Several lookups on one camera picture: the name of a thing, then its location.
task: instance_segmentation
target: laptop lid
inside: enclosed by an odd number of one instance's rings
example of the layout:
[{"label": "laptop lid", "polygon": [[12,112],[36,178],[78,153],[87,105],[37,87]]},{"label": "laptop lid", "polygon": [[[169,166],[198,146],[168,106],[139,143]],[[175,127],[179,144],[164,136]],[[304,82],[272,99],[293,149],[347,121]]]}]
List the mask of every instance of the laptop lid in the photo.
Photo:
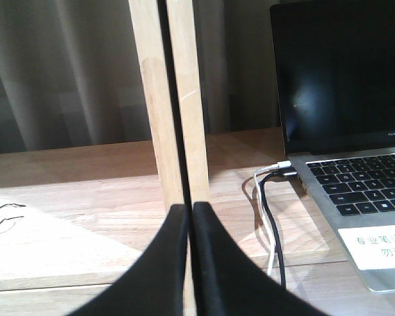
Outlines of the laptop lid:
[{"label": "laptop lid", "polygon": [[286,153],[395,146],[395,0],[274,5]]}]

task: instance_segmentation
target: wooden table surface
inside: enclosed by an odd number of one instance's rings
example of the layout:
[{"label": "wooden table surface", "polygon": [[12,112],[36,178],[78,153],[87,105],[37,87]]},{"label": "wooden table surface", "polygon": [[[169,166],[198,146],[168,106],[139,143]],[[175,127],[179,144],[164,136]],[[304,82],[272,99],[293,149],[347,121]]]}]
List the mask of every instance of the wooden table surface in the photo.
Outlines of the wooden table surface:
[{"label": "wooden table surface", "polygon": [[[266,269],[251,176],[284,160],[280,130],[208,135],[207,156],[215,212]],[[364,287],[297,180],[269,182],[266,193],[289,290],[331,315],[395,315],[395,294]],[[151,142],[0,155],[4,203],[26,205],[0,212],[24,216],[0,234],[0,315],[6,316],[64,315],[88,301],[131,266],[166,215]]]}]

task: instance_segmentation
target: curtain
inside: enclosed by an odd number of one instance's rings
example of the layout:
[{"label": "curtain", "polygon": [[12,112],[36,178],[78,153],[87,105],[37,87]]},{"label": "curtain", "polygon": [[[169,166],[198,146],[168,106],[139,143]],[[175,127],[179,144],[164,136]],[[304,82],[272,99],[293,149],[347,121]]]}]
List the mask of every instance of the curtain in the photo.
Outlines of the curtain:
[{"label": "curtain", "polygon": [[269,7],[279,2],[194,1],[207,131],[279,124],[269,19]]},{"label": "curtain", "polygon": [[0,1],[0,153],[143,139],[127,1]]},{"label": "curtain", "polygon": [[[277,123],[273,0],[195,0],[206,132]],[[0,153],[151,138],[127,0],[0,0]]]}]

